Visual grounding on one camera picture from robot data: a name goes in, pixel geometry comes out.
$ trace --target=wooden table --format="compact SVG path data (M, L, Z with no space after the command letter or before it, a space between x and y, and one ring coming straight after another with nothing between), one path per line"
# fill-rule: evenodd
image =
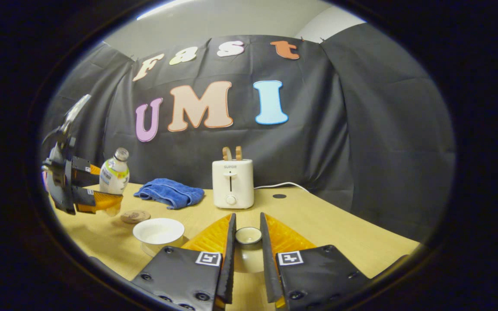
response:
M259 228L259 215L265 212L316 246L333 244L368 278L418 246L416 241L384 230L296 187L257 189L255 204L247 210L215 207L212 190L205 190L203 201L197 205L168 210L163 203L134 197L133 194L141 186L129 184L126 187L119 214L129 210L145 210L151 218L176 219L184 224L184 235L191 239L229 213L236 213L237 228ZM287 197L275 199L273 194L285 194ZM132 235L134 225L122 222L118 215L109 217L99 212L73 216L59 210L55 213L66 232L87 255L95 256L128 280L133 279L152 259L142 251L140 242ZM274 310L274 304L267 303L263 272L235 272L233 279L233 304L227 305L227 311Z

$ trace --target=blue towel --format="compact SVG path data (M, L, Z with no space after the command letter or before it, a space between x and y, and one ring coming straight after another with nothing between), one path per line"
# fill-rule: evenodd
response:
M188 187L166 178L154 179L143 185L134 197L143 200L155 200L168 204L169 210L178 210L189 205L195 205L203 199L205 191L200 188Z

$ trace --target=letter m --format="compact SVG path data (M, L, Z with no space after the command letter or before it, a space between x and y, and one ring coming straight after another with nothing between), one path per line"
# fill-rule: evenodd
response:
M228 115L228 89L232 86L229 81L217 81L210 83L201 99L189 85L174 87L170 94L174 96L174 109L172 111L172 123L168 125L170 132L178 132L188 128L184 121L184 113L192 123L198 127L208 110L206 127L227 127L233 124L233 119Z

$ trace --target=power cord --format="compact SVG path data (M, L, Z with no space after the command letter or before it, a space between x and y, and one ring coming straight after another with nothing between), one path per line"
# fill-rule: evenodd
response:
M300 187L301 189L303 189L304 191L310 193L310 191L308 191L307 189L301 187L300 185L297 185L296 183L292 183L290 181L287 181L286 183L281 183L281 184L277 184L277 185L269 185L269 186L259 186L259 187L255 187L255 189L260 189L260 188L273 188L273 187L278 187L278 186L282 186L282 185L294 185L296 187Z

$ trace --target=bottle cap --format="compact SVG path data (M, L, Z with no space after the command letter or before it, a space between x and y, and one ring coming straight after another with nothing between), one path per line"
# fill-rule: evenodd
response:
M120 219L126 224L137 224L151 217L149 213L142 210L127 211L120 216Z
M115 158L117 158L117 160L119 160L119 161L125 162L128 159L129 155L130 154L128 154L128 150L126 150L122 147L119 147L118 149L116 149Z

